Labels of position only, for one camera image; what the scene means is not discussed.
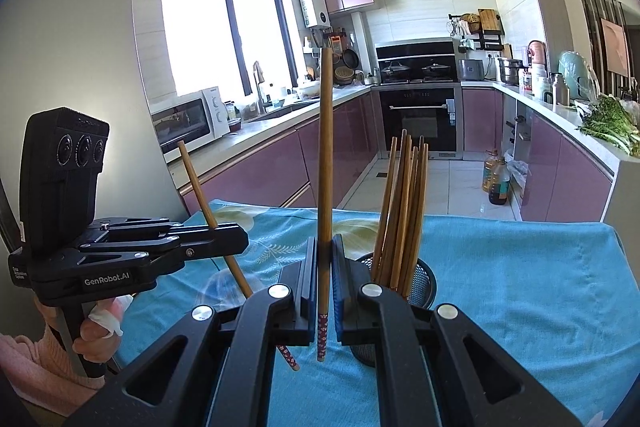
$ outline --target countertop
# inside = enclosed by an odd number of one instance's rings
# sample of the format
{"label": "countertop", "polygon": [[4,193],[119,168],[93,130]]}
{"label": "countertop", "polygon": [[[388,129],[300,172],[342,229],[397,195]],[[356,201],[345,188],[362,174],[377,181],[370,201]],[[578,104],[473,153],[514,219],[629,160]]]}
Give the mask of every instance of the countertop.
{"label": "countertop", "polygon": [[576,111],[565,109],[563,107],[554,107],[550,103],[542,102],[533,98],[533,96],[528,92],[520,90],[517,86],[506,86],[500,82],[492,82],[490,80],[465,80],[461,82],[461,84],[463,89],[465,87],[491,87],[515,98],[519,102],[526,104],[548,121],[552,122],[555,126],[559,127],[575,142],[587,149],[600,161],[600,163],[606,166],[612,174],[616,174],[616,172],[618,172],[620,169],[620,162],[640,164],[640,158],[633,158],[603,140],[582,134],[578,130],[578,126],[582,124],[582,120]]}
{"label": "countertop", "polygon": [[[334,107],[348,102],[370,91],[370,86],[334,87]],[[214,169],[225,161],[238,156],[242,152],[270,139],[291,127],[317,116],[320,113],[320,102],[285,114],[272,120],[242,122],[242,128],[236,133],[225,134],[212,143],[190,152],[191,162],[198,176]],[[189,183],[189,177],[182,160],[178,158],[167,165],[174,184],[181,188]]]}

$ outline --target faucet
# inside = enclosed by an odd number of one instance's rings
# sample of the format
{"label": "faucet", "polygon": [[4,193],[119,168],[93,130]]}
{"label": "faucet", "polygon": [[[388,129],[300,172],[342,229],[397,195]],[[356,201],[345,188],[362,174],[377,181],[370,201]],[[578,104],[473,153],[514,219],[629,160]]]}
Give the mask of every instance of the faucet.
{"label": "faucet", "polygon": [[258,114],[265,114],[267,112],[262,101],[262,89],[260,84],[264,83],[264,77],[262,76],[262,68],[256,60],[254,62],[254,82],[255,82],[255,94],[258,96]]}

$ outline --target white microwave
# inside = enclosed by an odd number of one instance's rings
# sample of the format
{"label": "white microwave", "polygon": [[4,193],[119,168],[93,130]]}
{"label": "white microwave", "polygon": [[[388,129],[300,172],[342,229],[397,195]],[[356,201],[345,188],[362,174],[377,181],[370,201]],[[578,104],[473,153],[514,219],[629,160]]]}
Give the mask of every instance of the white microwave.
{"label": "white microwave", "polygon": [[156,137],[166,162],[180,157],[178,142],[193,151],[229,132],[220,90],[210,87],[150,107]]}

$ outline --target oil bottle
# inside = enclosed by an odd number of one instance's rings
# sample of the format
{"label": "oil bottle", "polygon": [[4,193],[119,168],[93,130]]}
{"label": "oil bottle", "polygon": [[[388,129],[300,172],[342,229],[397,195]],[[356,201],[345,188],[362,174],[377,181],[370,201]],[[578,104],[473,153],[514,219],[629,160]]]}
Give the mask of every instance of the oil bottle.
{"label": "oil bottle", "polygon": [[509,181],[511,174],[507,170],[504,158],[498,158],[490,178],[489,202],[493,204],[505,204],[509,194]]}
{"label": "oil bottle", "polygon": [[496,162],[498,161],[498,150],[485,151],[487,153],[486,160],[484,160],[484,168],[482,169],[482,190],[489,192],[491,186],[491,173],[494,170]]}

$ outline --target white water heater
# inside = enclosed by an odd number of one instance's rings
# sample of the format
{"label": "white water heater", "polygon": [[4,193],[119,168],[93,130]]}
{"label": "white water heater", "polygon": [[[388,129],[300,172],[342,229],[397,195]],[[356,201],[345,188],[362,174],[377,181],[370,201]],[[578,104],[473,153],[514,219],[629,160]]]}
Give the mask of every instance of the white water heater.
{"label": "white water heater", "polygon": [[300,0],[307,28],[328,28],[329,15],[324,0]]}

